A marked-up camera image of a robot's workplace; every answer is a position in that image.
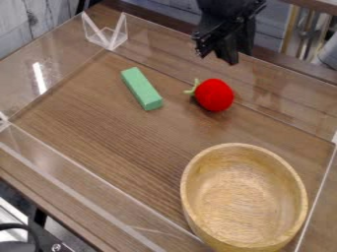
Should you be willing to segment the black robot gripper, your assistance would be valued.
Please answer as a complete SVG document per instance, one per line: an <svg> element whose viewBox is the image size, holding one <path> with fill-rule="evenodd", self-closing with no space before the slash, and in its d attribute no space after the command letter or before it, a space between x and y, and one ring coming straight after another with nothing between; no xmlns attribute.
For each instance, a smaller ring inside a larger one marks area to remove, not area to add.
<svg viewBox="0 0 337 252"><path fill-rule="evenodd" d="M265 3L200 3L202 18L193 32L197 54L205 58L212 52L229 65L239 63L239 50L253 53L257 16Z"/></svg>

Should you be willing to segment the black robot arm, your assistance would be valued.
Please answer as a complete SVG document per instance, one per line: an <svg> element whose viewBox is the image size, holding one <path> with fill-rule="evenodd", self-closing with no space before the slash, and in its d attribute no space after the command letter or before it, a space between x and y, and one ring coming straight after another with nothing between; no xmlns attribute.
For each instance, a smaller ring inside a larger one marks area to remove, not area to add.
<svg viewBox="0 0 337 252"><path fill-rule="evenodd" d="M239 54L251 55L255 48L257 15L267 8L267 0L197 0L202 11L193 31L197 54L205 58L212 52L229 65L239 63Z"/></svg>

